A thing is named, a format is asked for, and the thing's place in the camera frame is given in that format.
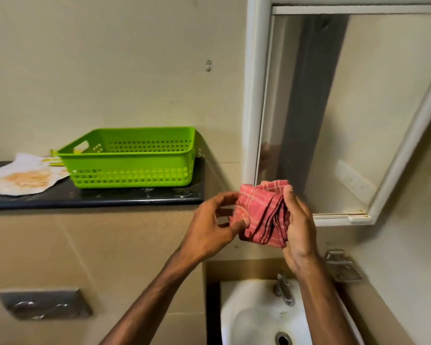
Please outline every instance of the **person's right arm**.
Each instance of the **person's right arm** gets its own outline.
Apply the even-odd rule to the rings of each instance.
[[[294,195],[291,185],[284,187],[284,201],[290,211],[284,258],[299,280],[313,345],[357,345],[319,257],[310,210]]]

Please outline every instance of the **green plastic basket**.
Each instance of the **green plastic basket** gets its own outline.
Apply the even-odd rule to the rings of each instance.
[[[185,186],[192,181],[194,127],[96,129],[57,152],[76,186]]]

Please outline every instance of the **white ceramic sink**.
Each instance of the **white ceramic sink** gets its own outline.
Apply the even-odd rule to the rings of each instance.
[[[291,306],[274,295],[274,284],[274,280],[221,282],[223,345],[274,345],[279,332],[286,333],[292,341],[288,344],[283,338],[280,345],[312,345],[298,281],[289,280],[295,299]],[[343,310],[359,344],[363,345],[361,334],[344,306]]]

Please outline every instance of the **paper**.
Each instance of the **paper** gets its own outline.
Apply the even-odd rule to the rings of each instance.
[[[54,158],[17,154],[13,162],[0,168],[0,195],[31,195],[45,191],[69,175],[65,167],[50,166],[54,162]]]

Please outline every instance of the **folded cloth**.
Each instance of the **folded cloth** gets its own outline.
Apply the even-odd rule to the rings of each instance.
[[[284,202],[283,189],[288,184],[287,180],[275,180],[257,186],[241,185],[230,224],[249,218],[249,226],[239,234],[242,241],[286,247],[289,210]]]

